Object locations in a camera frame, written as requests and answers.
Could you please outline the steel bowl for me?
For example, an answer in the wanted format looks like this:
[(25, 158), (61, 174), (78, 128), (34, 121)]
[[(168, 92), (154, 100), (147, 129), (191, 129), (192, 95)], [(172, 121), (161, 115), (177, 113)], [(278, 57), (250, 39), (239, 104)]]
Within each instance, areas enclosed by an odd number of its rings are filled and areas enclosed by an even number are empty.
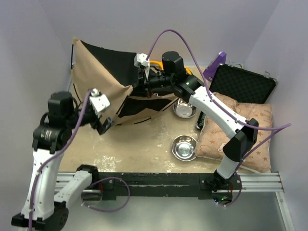
[(186, 103), (183, 99), (178, 98), (173, 103), (173, 111), (180, 118), (191, 118), (196, 113), (196, 108), (189, 103)]
[(196, 158), (194, 152), (197, 141), (189, 135), (177, 136), (171, 145), (173, 155), (180, 161), (189, 162)]

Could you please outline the beige pet tent fabric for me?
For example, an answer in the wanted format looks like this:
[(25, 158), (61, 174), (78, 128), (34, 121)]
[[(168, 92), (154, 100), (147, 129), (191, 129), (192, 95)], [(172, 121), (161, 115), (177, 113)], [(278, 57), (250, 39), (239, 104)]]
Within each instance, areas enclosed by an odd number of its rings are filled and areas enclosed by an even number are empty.
[(160, 115), (177, 100), (170, 88), (163, 87), (153, 89), (152, 96), (147, 96), (138, 85), (136, 53), (90, 45), (76, 37), (72, 47), (75, 66), (71, 76), (78, 95), (85, 97), (89, 89), (98, 89), (110, 102), (101, 122), (111, 118), (115, 125), (142, 123)]

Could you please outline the steel bowl front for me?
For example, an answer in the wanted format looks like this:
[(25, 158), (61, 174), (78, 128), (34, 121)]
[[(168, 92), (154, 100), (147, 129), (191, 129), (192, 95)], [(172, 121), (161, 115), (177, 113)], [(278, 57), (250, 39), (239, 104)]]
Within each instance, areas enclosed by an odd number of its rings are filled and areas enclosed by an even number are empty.
[(177, 136), (171, 145), (173, 155), (180, 161), (189, 162), (196, 158), (194, 152), (197, 141), (189, 135)]

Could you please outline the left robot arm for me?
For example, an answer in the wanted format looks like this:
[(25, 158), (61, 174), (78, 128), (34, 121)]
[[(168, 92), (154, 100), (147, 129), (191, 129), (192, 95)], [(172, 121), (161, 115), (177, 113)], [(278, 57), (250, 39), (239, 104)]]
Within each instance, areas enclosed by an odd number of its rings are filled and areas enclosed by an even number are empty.
[(109, 107), (107, 96), (98, 89), (86, 93), (81, 108), (68, 91), (50, 96), (48, 111), (33, 131), (33, 170), (26, 202), (12, 217), (12, 226), (20, 231), (60, 231), (82, 191), (99, 185), (98, 169), (83, 165), (59, 192), (55, 191), (60, 163), (79, 127), (89, 124), (102, 134), (105, 128), (100, 118)]

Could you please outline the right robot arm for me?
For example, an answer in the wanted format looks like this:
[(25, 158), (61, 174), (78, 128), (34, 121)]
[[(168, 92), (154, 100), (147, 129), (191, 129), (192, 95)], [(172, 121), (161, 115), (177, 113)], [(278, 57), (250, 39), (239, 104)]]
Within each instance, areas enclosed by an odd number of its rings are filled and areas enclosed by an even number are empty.
[(196, 76), (189, 75), (183, 58), (176, 51), (162, 55), (163, 70), (158, 79), (150, 77), (150, 61), (146, 54), (136, 54), (134, 65), (139, 68), (139, 82), (147, 97), (154, 87), (171, 87), (172, 92), (213, 120), (229, 138), (223, 147), (223, 157), (214, 172), (213, 183), (220, 189), (231, 184), (231, 178), (244, 157), (257, 141), (258, 122), (247, 120), (222, 103)]

